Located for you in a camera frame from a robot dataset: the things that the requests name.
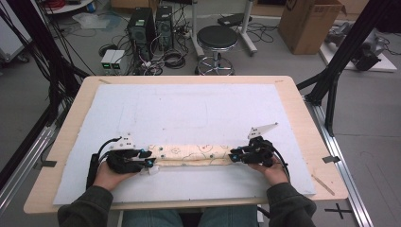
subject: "black stool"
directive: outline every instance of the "black stool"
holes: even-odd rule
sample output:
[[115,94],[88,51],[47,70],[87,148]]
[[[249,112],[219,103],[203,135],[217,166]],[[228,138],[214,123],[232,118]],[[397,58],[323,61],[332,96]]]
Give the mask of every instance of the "black stool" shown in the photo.
[[205,57],[198,62],[195,74],[233,75],[233,65],[221,57],[219,52],[233,48],[237,41],[236,32],[227,26],[207,26],[198,32],[198,44],[202,49],[213,51],[213,57]]

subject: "computer tower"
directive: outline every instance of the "computer tower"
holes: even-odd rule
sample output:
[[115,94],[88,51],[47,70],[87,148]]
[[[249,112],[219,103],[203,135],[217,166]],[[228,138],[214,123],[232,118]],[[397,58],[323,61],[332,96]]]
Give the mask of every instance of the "computer tower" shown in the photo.
[[171,6],[159,6],[157,8],[155,24],[157,37],[159,37],[159,50],[174,48],[172,12]]
[[135,8],[127,31],[133,50],[143,60],[150,61],[156,48],[156,29],[151,8]]

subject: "floor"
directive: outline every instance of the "floor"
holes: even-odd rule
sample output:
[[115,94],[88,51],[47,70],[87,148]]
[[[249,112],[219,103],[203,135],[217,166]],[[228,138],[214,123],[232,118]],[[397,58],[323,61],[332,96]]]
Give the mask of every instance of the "floor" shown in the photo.
[[[61,26],[69,33],[69,43],[96,75],[102,75],[101,57],[98,49],[104,44],[118,40],[123,35],[127,22],[110,13],[102,14],[111,20],[107,29],[83,30],[66,15],[58,18]],[[219,16],[202,17],[200,28],[216,25]],[[279,19],[253,18],[253,23],[276,26]],[[255,42],[258,52],[249,56],[243,42],[232,51],[224,53],[235,66],[237,75],[267,76],[288,75],[296,83],[320,73],[325,64],[319,54],[295,56],[289,53],[277,30],[267,31],[263,41]],[[384,34],[390,40],[389,48],[401,52],[401,38]],[[252,40],[258,38],[250,34]],[[192,43],[185,57],[186,65],[180,70],[166,69],[163,75],[194,75],[196,54]],[[401,68],[400,56],[384,52],[384,55]],[[76,54],[74,63],[89,71]],[[41,76],[33,61],[14,61],[0,69],[0,168],[3,168],[12,153],[19,147],[33,124],[48,104],[48,83]],[[338,98],[334,116],[334,133],[345,161],[352,173],[357,189],[368,209],[375,226],[401,226],[401,71],[394,73],[357,72],[344,70],[339,81]],[[302,95],[310,88],[301,91]],[[56,226],[54,214],[30,216],[23,211],[24,203],[34,184],[39,170],[32,169],[17,195],[0,217],[2,226]],[[314,216],[317,226],[357,226],[349,213],[348,201],[318,202]],[[117,212],[111,212],[109,226],[115,226]]]

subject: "black metal pole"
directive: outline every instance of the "black metal pole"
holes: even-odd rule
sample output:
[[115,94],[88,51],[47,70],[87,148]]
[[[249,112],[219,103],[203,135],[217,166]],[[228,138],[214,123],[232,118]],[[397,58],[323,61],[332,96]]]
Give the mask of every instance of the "black metal pole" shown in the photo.
[[329,92],[324,125],[331,136],[334,136],[332,129],[334,107],[338,80],[342,70],[356,54],[369,33],[375,28],[375,25],[389,10],[391,2],[392,0],[370,0],[327,67],[317,76],[297,85],[298,89],[301,90],[316,83],[312,92],[305,96],[306,100],[313,105],[321,105],[322,99]]

